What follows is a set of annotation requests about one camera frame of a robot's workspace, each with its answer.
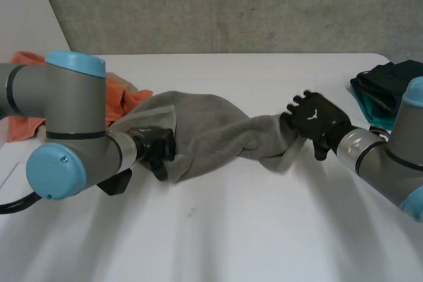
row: orange cloth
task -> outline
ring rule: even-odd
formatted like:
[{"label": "orange cloth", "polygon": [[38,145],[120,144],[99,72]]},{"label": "orange cloth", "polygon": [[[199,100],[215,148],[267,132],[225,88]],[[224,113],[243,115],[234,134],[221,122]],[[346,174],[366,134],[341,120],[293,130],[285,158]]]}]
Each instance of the orange cloth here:
[{"label": "orange cloth", "polygon": [[[44,57],[31,52],[17,52],[11,59],[12,64],[42,65]],[[106,81],[106,125],[128,114],[135,106],[150,98],[153,92],[141,90],[128,92],[119,82],[107,77]],[[9,117],[7,141],[22,141],[34,137],[37,128],[45,122],[42,118]]]}]

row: concrete wall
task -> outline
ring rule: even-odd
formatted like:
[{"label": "concrete wall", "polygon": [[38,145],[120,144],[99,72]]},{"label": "concrete wall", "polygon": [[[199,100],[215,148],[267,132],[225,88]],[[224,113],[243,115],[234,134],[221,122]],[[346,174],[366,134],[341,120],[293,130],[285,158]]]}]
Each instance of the concrete wall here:
[{"label": "concrete wall", "polygon": [[50,0],[87,53],[375,52],[423,61],[423,0]]}]

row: black band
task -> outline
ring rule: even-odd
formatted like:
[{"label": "black band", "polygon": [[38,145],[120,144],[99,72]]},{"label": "black band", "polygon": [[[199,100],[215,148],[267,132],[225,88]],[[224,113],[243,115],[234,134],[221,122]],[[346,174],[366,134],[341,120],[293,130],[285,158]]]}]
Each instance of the black band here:
[{"label": "black band", "polygon": [[58,140],[84,140],[84,139],[97,139],[104,137],[106,135],[105,131],[100,132],[88,132],[88,133],[58,133],[47,131],[46,136],[48,139],[58,139]]},{"label": "black band", "polygon": [[122,166],[122,162],[124,161],[124,154],[122,153],[122,150],[119,147],[119,143],[111,135],[106,135],[106,137],[109,138],[114,143],[116,148],[118,148],[118,151],[119,151],[119,168],[118,168],[118,170],[120,170],[120,168]]},{"label": "black band", "polygon": [[357,161],[356,161],[356,173],[357,175],[360,175],[358,173],[358,170],[360,169],[360,165],[364,159],[364,157],[374,148],[376,148],[378,145],[384,145],[386,144],[386,141],[378,141],[375,142],[374,144],[368,146],[363,152],[360,153],[360,156],[358,157]]},{"label": "black band", "polygon": [[406,166],[407,168],[412,168],[413,170],[423,171],[423,165],[419,165],[419,164],[411,163],[409,161],[405,161],[402,158],[399,158],[396,155],[394,155],[389,149],[386,149],[386,154],[388,155],[388,157],[390,159],[394,160],[398,164]]},{"label": "black band", "polygon": [[20,110],[18,106],[16,105],[15,99],[13,98],[13,81],[17,75],[17,73],[22,69],[25,65],[18,65],[16,66],[13,71],[9,74],[9,77],[7,79],[7,85],[6,85],[6,96],[7,101],[9,102],[9,105],[11,105],[11,108],[14,112],[16,112],[18,115],[21,115]]}]

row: gray towel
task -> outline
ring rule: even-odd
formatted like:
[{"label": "gray towel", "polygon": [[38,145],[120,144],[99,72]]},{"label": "gray towel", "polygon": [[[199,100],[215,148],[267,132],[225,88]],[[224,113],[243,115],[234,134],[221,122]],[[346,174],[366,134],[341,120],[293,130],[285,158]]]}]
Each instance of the gray towel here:
[{"label": "gray towel", "polygon": [[249,118],[224,98],[182,92],[151,97],[110,130],[148,125],[175,132],[176,156],[165,163],[171,182],[203,175],[236,156],[259,160],[265,167],[279,170],[286,165],[283,154],[295,144],[298,149],[303,142],[288,127],[280,127],[279,115]]}]

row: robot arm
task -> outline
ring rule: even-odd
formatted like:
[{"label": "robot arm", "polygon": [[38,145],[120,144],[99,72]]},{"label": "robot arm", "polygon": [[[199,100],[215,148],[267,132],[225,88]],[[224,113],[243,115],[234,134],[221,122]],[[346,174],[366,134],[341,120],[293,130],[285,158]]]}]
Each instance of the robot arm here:
[{"label": "robot arm", "polygon": [[103,60],[56,51],[46,62],[0,64],[0,119],[10,115],[46,119],[48,142],[30,156],[28,181],[48,199],[63,199],[96,184],[110,194],[110,184],[104,182],[119,173],[127,175],[136,160],[153,157],[148,142],[154,140],[136,131],[106,131]]},{"label": "robot arm", "polygon": [[[291,114],[282,119],[315,144],[315,156],[332,149],[350,170],[373,186],[389,201],[417,221],[423,221],[423,154],[419,150],[423,122],[423,78],[413,80],[403,96],[388,142],[378,135],[351,125],[344,112],[320,94],[306,93]],[[322,116],[313,125],[317,110]]]}]

